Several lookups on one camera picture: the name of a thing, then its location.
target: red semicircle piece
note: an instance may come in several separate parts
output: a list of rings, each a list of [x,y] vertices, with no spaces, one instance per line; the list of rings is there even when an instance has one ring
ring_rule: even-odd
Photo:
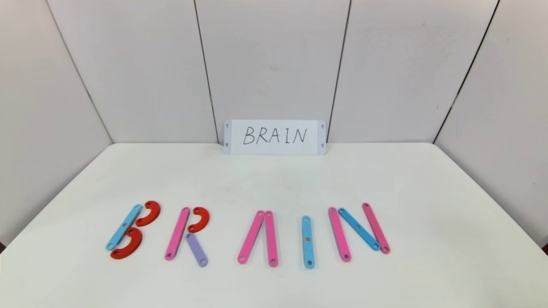
[[[125,233],[127,236],[129,236],[132,240],[129,242],[127,246],[120,249],[114,249],[110,253],[110,257],[113,259],[123,259],[129,255],[131,255],[135,250],[137,250],[137,247],[141,245],[142,241],[142,233],[137,228],[129,228],[128,231]]]
[[[135,221],[135,225],[137,227],[143,227],[148,225],[149,223],[153,222],[158,217],[158,215],[160,215],[160,205],[156,201],[147,201],[145,203],[145,208],[150,209],[150,213],[147,216],[139,218],[137,219],[137,221]]]
[[[189,232],[190,233],[196,233],[200,231],[201,229],[205,228],[207,226],[207,223],[209,222],[209,212],[201,207],[196,207],[192,212],[195,215],[200,215],[202,219],[197,224],[193,224],[189,226]]]

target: white table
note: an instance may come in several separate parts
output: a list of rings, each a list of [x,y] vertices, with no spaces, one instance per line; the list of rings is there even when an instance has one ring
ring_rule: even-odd
[[[140,228],[141,246],[111,259],[105,244],[130,208],[150,199],[162,212]],[[341,220],[352,252],[344,263],[327,208],[345,207],[369,229],[362,202],[373,206],[392,252],[374,252]],[[211,213],[197,233],[207,267],[186,242],[164,260],[184,206]],[[277,268],[267,264],[264,227],[248,263],[236,261],[259,209],[275,215]],[[313,222],[313,270],[302,262],[303,215]],[[0,274],[0,306],[9,308],[546,308],[547,290],[547,256],[430,144],[331,144],[312,157],[116,144],[11,243]]]

